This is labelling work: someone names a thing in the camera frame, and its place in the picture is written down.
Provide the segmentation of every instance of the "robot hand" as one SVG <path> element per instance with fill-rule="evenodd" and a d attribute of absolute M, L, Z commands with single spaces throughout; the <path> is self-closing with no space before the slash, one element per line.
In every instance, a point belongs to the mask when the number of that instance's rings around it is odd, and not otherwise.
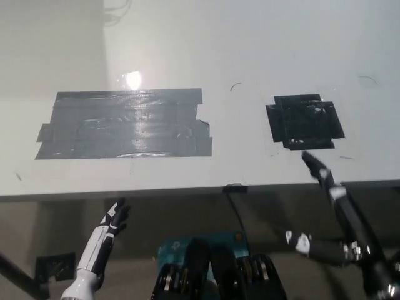
<path fill-rule="evenodd" d="M 344 237 L 339 241 L 313 239 L 310 235 L 277 232 L 301 254 L 335 266 L 355 264 L 361 268 L 364 290 L 370 299 L 400 299 L 399 257 L 387 260 L 371 225 L 351 196 L 335 181 L 331 170 L 312 154 L 304 151 L 302 159 L 311 176 L 325 191 Z"/>
<path fill-rule="evenodd" d="M 76 280 L 64 291 L 61 299 L 92 300 L 94 292 L 101 288 L 104 271 L 115 237 L 126 228 L 129 206 L 120 199 L 106 213 L 87 242 L 82 258 L 77 267 Z"/>

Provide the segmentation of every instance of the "tape patch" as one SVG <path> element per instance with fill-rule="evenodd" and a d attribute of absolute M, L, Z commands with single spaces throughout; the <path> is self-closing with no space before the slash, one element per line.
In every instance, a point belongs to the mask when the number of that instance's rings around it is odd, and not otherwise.
<path fill-rule="evenodd" d="M 211 156 L 201 89 L 59 92 L 36 159 Z"/>
<path fill-rule="evenodd" d="M 275 96 L 267 105 L 274 142 L 290 150 L 335 148 L 333 139 L 345 138 L 333 102 L 320 95 Z"/>

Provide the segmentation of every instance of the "floor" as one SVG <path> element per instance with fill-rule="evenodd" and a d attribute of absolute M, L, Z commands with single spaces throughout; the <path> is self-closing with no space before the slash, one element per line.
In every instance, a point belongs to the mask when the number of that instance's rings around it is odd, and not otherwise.
<path fill-rule="evenodd" d="M 353 196 L 388 253 L 400 245 L 400 194 L 393 189 L 354 190 Z M 240 229 L 224 195 L 128 199 L 128 229 L 116 242 L 97 300 L 149 299 L 157 277 L 156 253 L 166 239 Z M 325 267 L 291 252 L 271 225 L 335 238 L 340 231 L 324 194 L 288 191 L 248 194 L 235 200 L 254 252 L 269 253 L 289 299 L 365 299 L 356 267 Z M 2 203 L 0 250 L 33 275 L 38 256 L 76 252 L 80 257 L 110 200 Z M 50 284 L 59 299 L 70 281 Z M 0 300 L 30 299 L 0 276 Z"/>

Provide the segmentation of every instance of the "white table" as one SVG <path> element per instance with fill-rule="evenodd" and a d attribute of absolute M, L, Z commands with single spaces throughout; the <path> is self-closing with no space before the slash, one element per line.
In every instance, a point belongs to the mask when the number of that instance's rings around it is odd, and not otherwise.
<path fill-rule="evenodd" d="M 6 0 L 0 199 L 313 183 L 271 136 L 265 105 L 290 94 L 334 103 L 346 139 L 312 152 L 336 177 L 398 185 L 399 16 L 398 0 Z M 134 89 L 202 88 L 211 157 L 34 160 L 58 91 L 126 89 L 132 72 Z"/>

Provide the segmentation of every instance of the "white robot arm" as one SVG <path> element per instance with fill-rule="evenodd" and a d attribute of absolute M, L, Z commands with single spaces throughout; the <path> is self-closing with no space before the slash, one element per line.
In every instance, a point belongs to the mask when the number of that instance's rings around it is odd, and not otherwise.
<path fill-rule="evenodd" d="M 108 257 L 113 249 L 115 237 L 126 228 L 129 206 L 120 199 L 103 217 L 87 242 L 78 264 L 76 279 L 61 296 L 61 300 L 93 300 L 94 293 L 101 288 Z"/>

